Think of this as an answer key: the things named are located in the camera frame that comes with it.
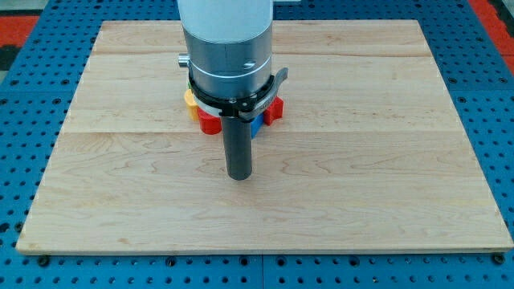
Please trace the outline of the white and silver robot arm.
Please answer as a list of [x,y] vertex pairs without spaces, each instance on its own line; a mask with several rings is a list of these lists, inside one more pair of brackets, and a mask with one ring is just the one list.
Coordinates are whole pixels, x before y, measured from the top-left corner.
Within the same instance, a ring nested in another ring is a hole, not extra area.
[[207,95],[240,99],[271,76],[272,0],[178,0],[190,77]]

